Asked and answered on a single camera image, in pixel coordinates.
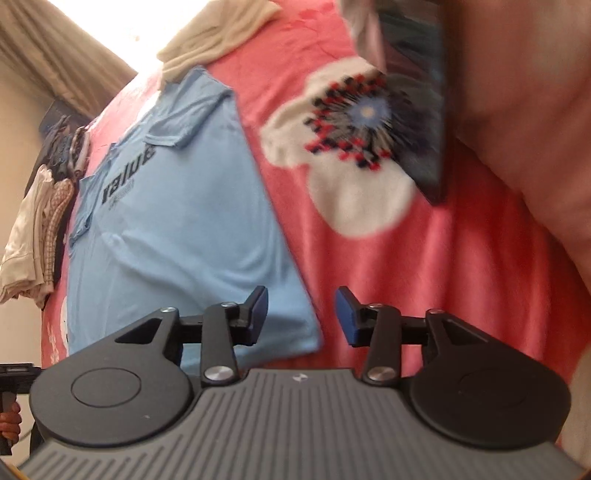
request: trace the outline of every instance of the skin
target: skin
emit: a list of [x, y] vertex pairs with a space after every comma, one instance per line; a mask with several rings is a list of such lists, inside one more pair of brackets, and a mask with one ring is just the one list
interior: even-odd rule
[[18, 403], [13, 403], [11, 410], [10, 412], [0, 413], [0, 432], [2, 432], [4, 438], [16, 443], [18, 442], [18, 435], [21, 433], [21, 407]]

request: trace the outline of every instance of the silver screw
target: silver screw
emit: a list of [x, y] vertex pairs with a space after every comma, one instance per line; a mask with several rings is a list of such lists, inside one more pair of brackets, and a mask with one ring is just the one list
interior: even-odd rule
[[374, 382], [387, 382], [396, 378], [396, 370], [392, 367], [373, 367], [368, 372], [368, 378]]
[[234, 376], [234, 371], [226, 365], [217, 365], [209, 367], [203, 375], [212, 382], [223, 382], [230, 380]]

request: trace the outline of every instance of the small logo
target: small logo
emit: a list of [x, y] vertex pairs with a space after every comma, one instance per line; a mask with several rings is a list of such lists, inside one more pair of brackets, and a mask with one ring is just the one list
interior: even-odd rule
[[296, 382], [302, 383], [308, 380], [308, 375], [306, 374], [297, 374], [292, 377]]

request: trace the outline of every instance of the black circular pad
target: black circular pad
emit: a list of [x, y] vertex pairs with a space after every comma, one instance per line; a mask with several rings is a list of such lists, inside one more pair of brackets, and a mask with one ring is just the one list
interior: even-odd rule
[[162, 344], [116, 340], [101, 340], [39, 376], [31, 410], [44, 437], [83, 447], [128, 445], [184, 413], [190, 382]]
[[446, 350], [411, 380], [410, 400], [432, 428], [485, 449], [554, 441], [570, 409], [557, 374], [500, 343]]
[[72, 394], [89, 407], [107, 408], [131, 401], [142, 388], [137, 375], [122, 368], [99, 368], [79, 376]]

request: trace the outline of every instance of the white wall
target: white wall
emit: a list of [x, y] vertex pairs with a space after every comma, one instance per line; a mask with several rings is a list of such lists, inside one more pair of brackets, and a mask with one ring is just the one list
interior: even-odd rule
[[[17, 77], [0, 63], [0, 254], [14, 223], [24, 187], [41, 148], [37, 131], [51, 99]], [[30, 299], [0, 305], [0, 363], [41, 362], [41, 316]], [[33, 425], [28, 397], [19, 399], [22, 431]], [[28, 456], [28, 439], [16, 445], [13, 456], [2, 458], [19, 464]]]

